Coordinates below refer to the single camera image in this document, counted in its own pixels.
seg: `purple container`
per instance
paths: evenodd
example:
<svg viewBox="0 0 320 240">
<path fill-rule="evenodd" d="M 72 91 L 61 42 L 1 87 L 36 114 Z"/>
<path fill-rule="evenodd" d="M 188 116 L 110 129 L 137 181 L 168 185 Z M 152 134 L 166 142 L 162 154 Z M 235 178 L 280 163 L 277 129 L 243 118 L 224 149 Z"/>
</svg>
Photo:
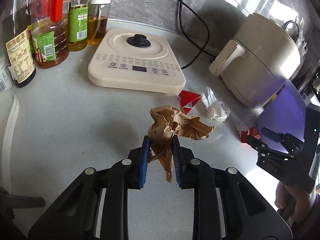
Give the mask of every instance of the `purple container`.
<svg viewBox="0 0 320 240">
<path fill-rule="evenodd" d="M 257 129 L 261 141 L 268 147 L 281 152 L 287 152 L 280 143 L 276 143 L 261 134 L 261 128 L 266 127 L 276 133 L 290 133 L 304 141 L 304 122 L 306 117 L 306 104 L 298 90 L 290 82 L 284 82 L 285 87 L 275 100 L 258 116 Z"/>
</svg>

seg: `white tissue paper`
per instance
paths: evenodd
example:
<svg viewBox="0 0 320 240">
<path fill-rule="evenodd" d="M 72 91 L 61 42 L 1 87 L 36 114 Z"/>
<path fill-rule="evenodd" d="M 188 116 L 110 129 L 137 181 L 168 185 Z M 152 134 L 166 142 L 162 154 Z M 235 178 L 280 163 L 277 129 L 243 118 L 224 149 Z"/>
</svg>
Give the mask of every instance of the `white tissue paper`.
<svg viewBox="0 0 320 240">
<path fill-rule="evenodd" d="M 223 102 L 219 102 L 214 96 L 212 90 L 207 87 L 208 98 L 202 93 L 201 101 L 207 108 L 207 114 L 211 119 L 223 122 L 230 114 L 230 109 L 226 108 Z"/>
</svg>

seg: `beige label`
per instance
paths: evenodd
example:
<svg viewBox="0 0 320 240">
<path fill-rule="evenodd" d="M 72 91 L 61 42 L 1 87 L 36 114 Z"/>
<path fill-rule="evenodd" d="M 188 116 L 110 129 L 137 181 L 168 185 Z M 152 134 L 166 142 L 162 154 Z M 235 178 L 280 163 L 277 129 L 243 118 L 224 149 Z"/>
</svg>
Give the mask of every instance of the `beige label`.
<svg viewBox="0 0 320 240">
<path fill-rule="evenodd" d="M 35 69 L 27 31 L 28 29 L 6 43 L 11 67 L 18 83 L 25 81 Z"/>
</svg>

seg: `crumpled brown paper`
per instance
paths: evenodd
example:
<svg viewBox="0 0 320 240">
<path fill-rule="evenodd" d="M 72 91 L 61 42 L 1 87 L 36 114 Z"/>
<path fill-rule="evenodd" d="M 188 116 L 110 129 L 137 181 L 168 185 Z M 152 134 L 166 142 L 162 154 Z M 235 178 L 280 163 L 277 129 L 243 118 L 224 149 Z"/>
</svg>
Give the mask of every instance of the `crumpled brown paper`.
<svg viewBox="0 0 320 240">
<path fill-rule="evenodd" d="M 202 140 L 209 137 L 213 126 L 200 122 L 200 117 L 183 114 L 172 106 L 158 106 L 150 111 L 154 124 L 148 130 L 151 140 L 151 149 L 155 155 L 149 155 L 148 161 L 159 160 L 166 171 L 166 179 L 172 178 L 172 152 L 170 143 L 175 134 L 193 140 Z"/>
</svg>

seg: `speckled countertop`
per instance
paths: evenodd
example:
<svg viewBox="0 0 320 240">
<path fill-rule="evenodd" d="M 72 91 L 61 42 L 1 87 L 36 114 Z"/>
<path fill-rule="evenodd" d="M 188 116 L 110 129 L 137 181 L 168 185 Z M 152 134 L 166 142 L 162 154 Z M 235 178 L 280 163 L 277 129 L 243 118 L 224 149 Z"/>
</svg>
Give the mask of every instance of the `speckled countertop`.
<svg viewBox="0 0 320 240">
<path fill-rule="evenodd" d="M 165 37 L 180 65 L 192 58 L 194 49 L 184 38 L 159 28 L 123 21 L 109 21 L 108 28 L 143 31 Z M 13 91 L 20 102 L 11 152 L 12 194 L 41 196 L 45 208 L 15 210 L 15 223 L 27 233 L 31 225 L 61 192 L 87 167 L 111 167 L 140 147 L 153 123 L 149 111 L 160 105 L 179 107 L 177 96 L 135 90 L 103 88 L 88 79 L 88 64 L 96 50 L 88 46 L 70 53 L 51 69 L 37 69 L 25 88 Z M 225 122 L 216 122 L 210 137 L 202 141 L 180 138 L 196 157 L 212 167 L 234 166 L 273 203 L 277 181 L 256 166 L 257 153 L 242 144 L 236 131 L 241 120 L 253 125 L 258 109 L 248 109 L 210 75 L 209 58 L 203 56 L 184 70 L 185 90 L 202 93 L 209 86 L 218 100 L 231 109 Z M 190 115 L 212 125 L 199 102 Z M 193 192 L 180 190 L 173 178 L 165 180 L 159 162 L 148 166 L 143 190 L 128 192 L 130 239 L 192 239 Z"/>
</svg>

